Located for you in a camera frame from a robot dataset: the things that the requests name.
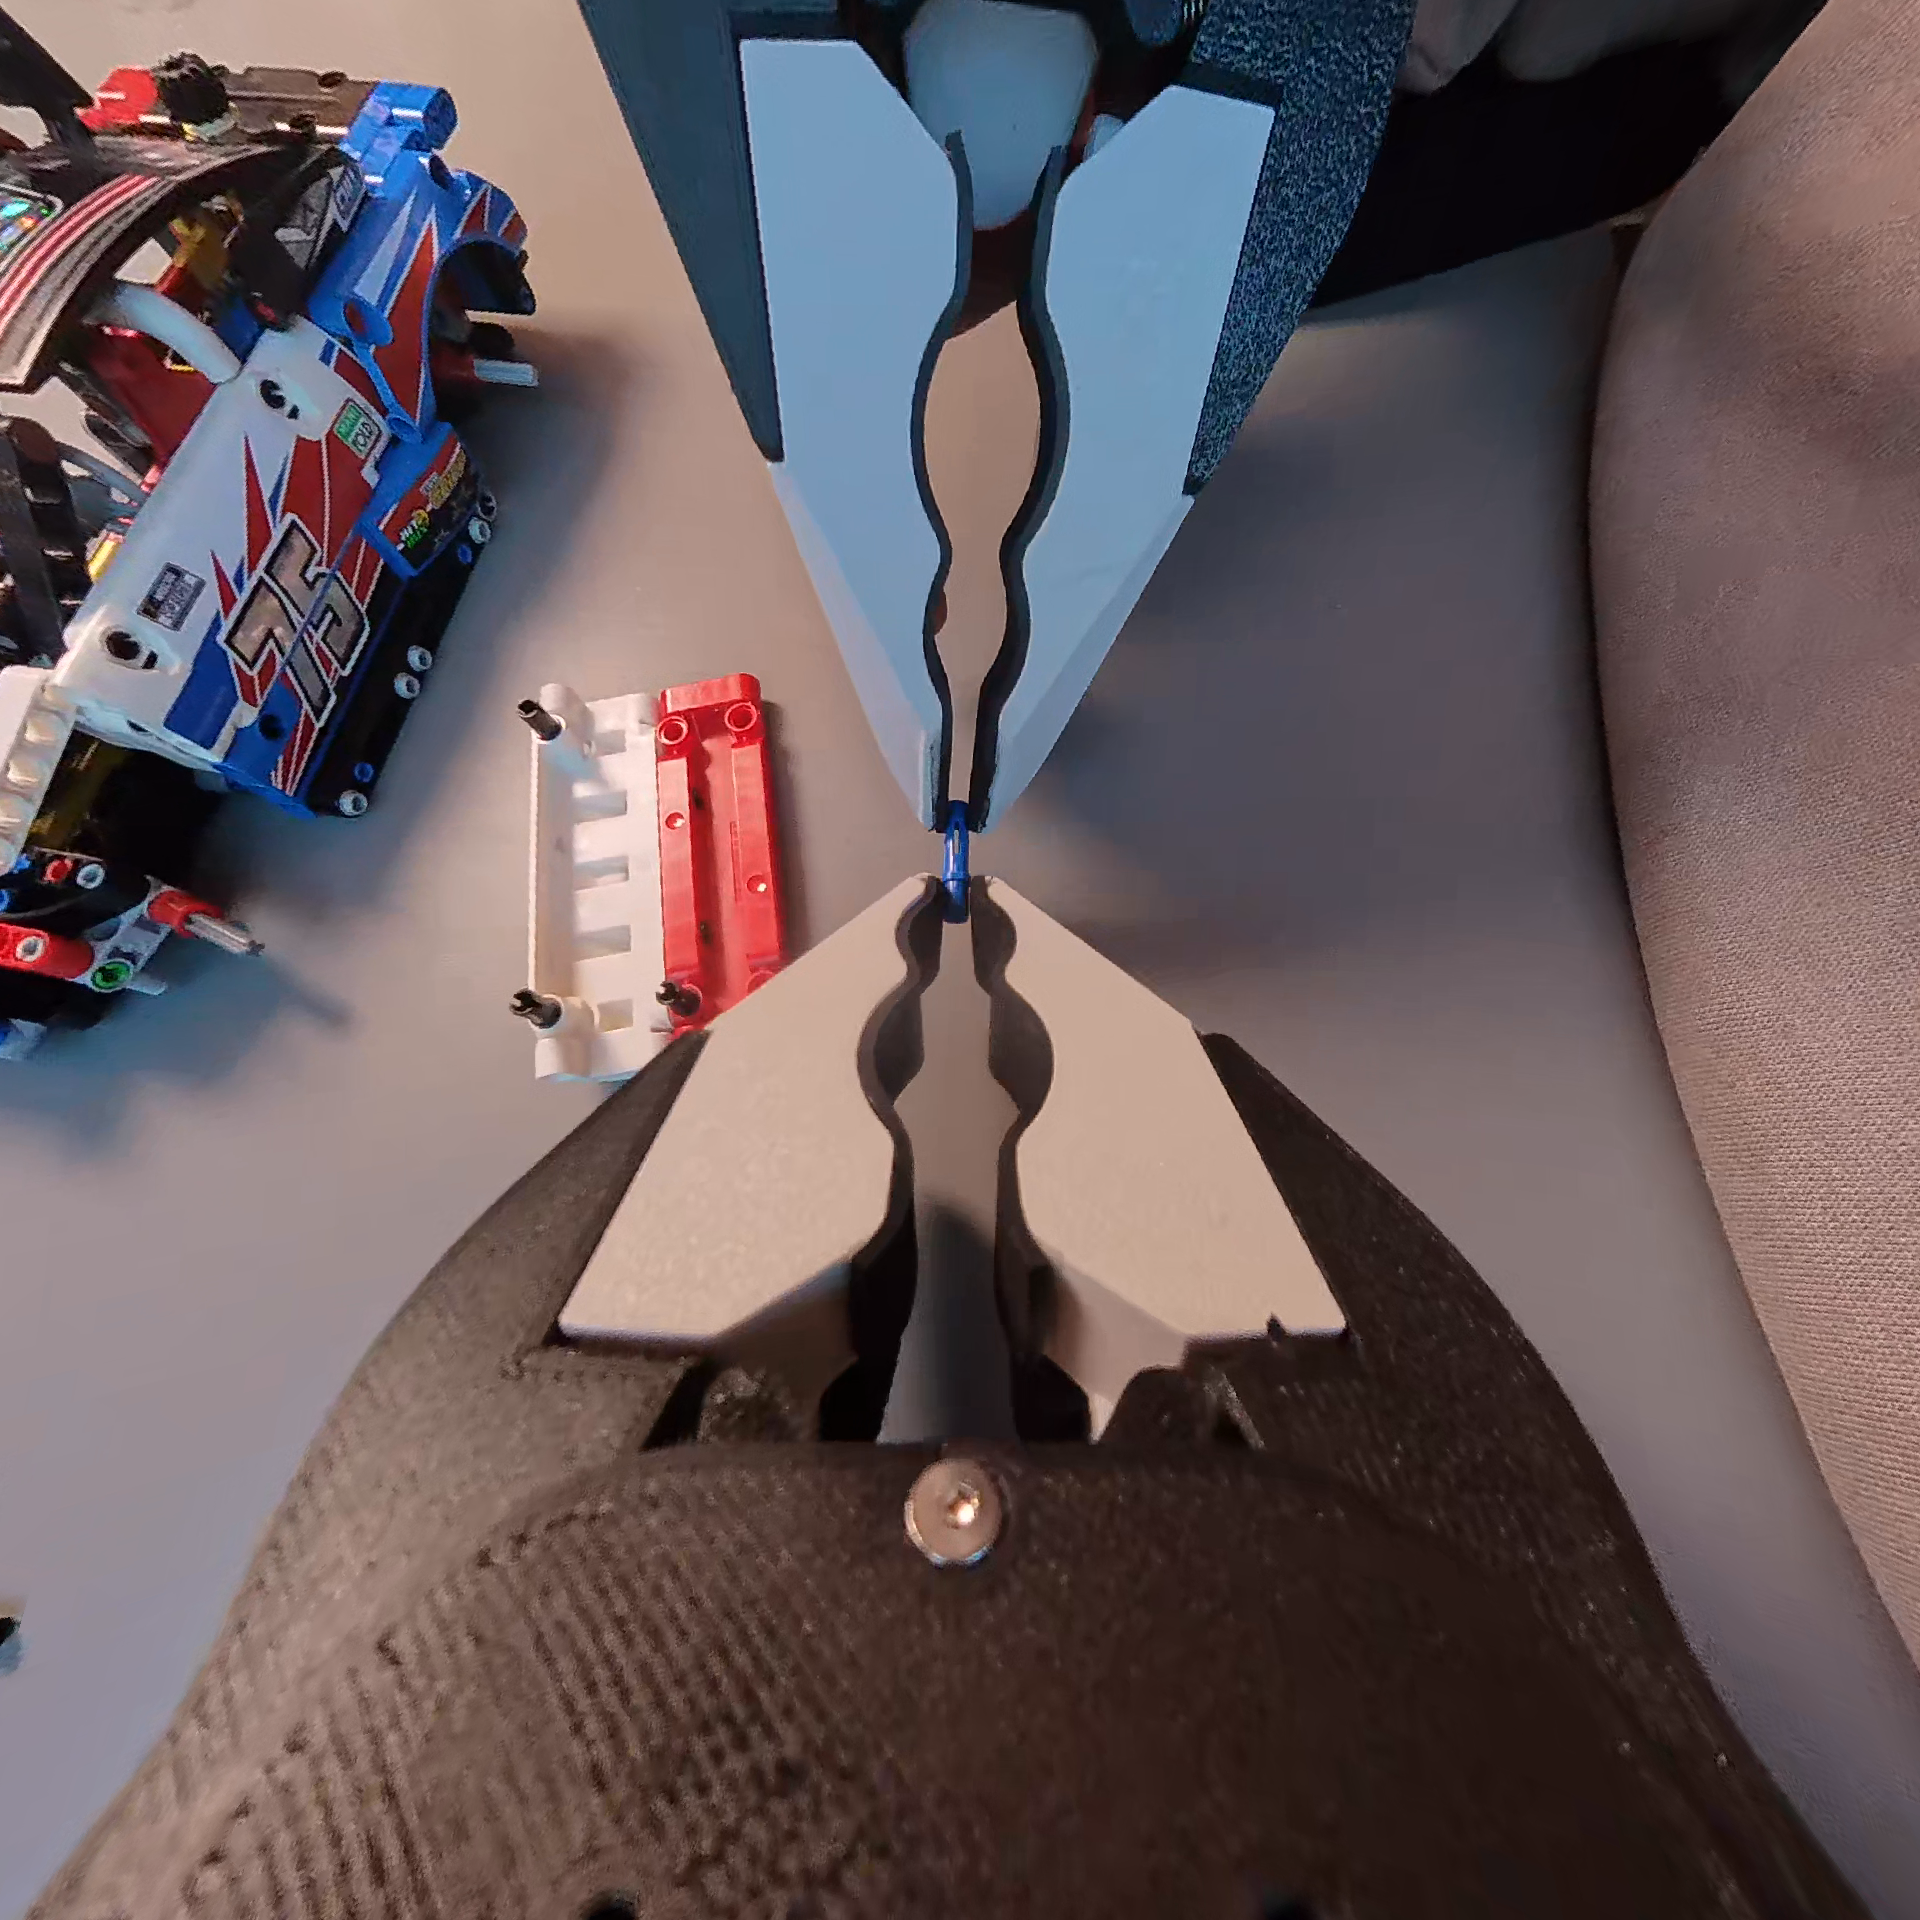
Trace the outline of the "red and white lego panel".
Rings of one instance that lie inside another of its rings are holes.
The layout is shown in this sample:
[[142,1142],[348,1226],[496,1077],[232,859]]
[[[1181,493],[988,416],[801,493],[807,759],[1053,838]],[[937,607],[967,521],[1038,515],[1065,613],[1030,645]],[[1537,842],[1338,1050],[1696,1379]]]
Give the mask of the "red and white lego panel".
[[584,700],[529,730],[526,972],[542,1083],[619,1083],[788,961],[772,725],[749,672]]

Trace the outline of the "lego race car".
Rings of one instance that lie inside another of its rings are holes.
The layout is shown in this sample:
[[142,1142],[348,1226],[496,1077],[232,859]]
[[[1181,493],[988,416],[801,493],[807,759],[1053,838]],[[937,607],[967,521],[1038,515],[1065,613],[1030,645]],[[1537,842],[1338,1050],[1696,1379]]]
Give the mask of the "lego race car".
[[531,389],[526,222],[444,90],[171,56],[83,90],[2,17],[2,1058],[253,954],[189,878],[219,794],[358,819]]

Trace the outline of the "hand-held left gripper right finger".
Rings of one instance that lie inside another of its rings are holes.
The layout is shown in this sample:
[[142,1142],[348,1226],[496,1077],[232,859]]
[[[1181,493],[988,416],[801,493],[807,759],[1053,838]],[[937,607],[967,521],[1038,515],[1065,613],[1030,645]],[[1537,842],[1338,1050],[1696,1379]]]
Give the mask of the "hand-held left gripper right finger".
[[974,881],[996,1296],[1023,1436],[1096,1436],[1127,1386],[1345,1313],[1184,1017],[1003,878]]

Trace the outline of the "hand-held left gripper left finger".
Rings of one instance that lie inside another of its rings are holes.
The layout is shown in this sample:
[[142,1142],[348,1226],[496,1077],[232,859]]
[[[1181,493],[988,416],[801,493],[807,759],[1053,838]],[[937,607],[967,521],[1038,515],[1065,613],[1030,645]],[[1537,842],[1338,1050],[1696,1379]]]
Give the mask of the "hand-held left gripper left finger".
[[910,875],[706,1029],[565,1337],[890,1371],[917,1289],[898,1096],[923,1065],[940,931],[937,881]]

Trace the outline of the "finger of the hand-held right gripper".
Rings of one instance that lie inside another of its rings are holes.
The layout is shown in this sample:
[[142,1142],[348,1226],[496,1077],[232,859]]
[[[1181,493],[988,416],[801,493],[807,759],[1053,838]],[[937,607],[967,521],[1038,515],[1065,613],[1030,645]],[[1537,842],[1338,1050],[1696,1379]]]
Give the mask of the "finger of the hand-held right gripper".
[[1034,204],[1023,333],[1043,452],[1003,541],[1006,637],[977,710],[974,831],[1033,784],[1193,510],[1188,458],[1274,106],[1169,85]]
[[772,481],[876,743],[914,817],[946,804],[930,648],[951,541],[923,400],[967,292],[974,181],[852,38],[743,38],[749,157],[776,376]]

